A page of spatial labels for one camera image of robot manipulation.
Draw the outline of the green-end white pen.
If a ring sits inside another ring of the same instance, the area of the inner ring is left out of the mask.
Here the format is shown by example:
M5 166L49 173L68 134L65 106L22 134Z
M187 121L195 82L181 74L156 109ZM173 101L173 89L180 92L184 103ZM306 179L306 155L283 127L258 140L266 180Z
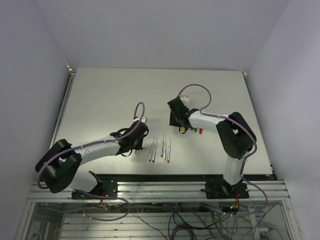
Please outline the green-end white pen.
M164 136L164 134L162 134L161 148L160 148L160 156L161 156L161 158L164 158L164 148L165 148L165 136Z

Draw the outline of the red-end white pen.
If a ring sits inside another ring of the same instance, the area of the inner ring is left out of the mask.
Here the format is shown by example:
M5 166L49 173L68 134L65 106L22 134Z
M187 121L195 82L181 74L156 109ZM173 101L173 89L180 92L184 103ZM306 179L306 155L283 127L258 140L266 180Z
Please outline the red-end white pen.
M151 147L150 147L150 153L149 153L149 158L148 161L151 162L153 159L153 152L154 152L154 145L155 145L155 137L153 137L153 141L151 143Z

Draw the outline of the blue-end white pen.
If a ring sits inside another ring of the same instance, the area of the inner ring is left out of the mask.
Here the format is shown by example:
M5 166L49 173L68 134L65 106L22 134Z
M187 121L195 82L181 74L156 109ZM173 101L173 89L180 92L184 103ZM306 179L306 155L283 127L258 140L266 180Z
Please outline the blue-end white pen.
M154 163L156 161L156 155L157 155L157 146L158 146L158 138L155 138L154 145L153 145L153 153L151 161Z

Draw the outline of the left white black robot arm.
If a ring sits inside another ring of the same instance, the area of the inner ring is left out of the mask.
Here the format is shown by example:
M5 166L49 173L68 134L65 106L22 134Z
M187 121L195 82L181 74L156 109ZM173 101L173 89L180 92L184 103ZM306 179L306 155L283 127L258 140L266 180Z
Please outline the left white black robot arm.
M93 171L82 171L79 167L103 157L128 157L143 149L143 139L148 133L148 126L137 119L128 128L78 146L66 139L58 140L35 165L38 187L53 194L69 187L96 199L106 192L103 182Z

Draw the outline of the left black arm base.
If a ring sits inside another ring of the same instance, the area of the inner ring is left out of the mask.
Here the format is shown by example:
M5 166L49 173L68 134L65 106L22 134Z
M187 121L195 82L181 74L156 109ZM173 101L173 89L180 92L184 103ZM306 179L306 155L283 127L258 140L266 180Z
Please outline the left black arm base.
M112 179L103 181L93 171L77 172L69 188L72 189L73 200L99 199L98 196L116 197L118 193L118 185Z

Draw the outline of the magenta-end white pen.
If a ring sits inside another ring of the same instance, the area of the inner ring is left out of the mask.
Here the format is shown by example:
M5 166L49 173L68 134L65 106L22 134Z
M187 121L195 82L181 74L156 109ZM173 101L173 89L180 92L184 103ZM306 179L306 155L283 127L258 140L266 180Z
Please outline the magenta-end white pen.
M169 139L169 147L167 149L167 163L170 163L171 161L171 149L172 149L172 139Z

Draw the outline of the yellow-end white pen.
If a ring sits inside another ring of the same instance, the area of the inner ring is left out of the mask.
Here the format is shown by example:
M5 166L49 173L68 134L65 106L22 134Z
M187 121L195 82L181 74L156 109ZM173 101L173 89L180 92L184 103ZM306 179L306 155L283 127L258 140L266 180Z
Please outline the yellow-end white pen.
M167 137L166 136L163 136L163 143L162 143L162 146L163 146L163 159L164 161L167 161Z

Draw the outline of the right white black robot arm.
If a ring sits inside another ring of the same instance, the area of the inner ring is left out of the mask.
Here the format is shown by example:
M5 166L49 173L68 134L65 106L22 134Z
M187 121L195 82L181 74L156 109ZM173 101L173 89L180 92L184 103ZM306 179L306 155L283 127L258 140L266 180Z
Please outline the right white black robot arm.
M219 135L222 147L227 154L226 168L220 186L221 194L233 197L243 182L243 171L247 159L256 153L257 137L239 112L219 115L188 108L181 98L168 103L170 116L178 127L203 129Z

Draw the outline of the aluminium rail frame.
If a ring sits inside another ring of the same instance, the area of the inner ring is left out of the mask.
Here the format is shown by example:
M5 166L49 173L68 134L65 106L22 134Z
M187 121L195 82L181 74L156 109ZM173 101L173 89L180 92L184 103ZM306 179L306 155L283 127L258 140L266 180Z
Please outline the aluminium rail frame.
M170 126L168 102L188 96L189 109L238 112L256 136L242 182L249 198L207 199L206 182L223 179L227 154L218 133ZM71 73L52 141L72 146L102 139L147 117L143 150L79 167L117 184L117 196L72 199L33 183L22 240L299 240L285 183L274 175L241 71L79 68ZM171 139L170 163L161 157ZM149 161L153 138L155 162Z

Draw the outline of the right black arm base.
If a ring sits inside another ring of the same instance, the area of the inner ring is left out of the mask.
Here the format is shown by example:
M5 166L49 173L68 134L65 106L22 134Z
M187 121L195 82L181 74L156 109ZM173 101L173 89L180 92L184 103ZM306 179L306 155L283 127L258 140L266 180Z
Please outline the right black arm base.
M220 181L208 181L200 191L206 194L207 199L249 198L248 187L242 181L235 185L230 185L223 179Z

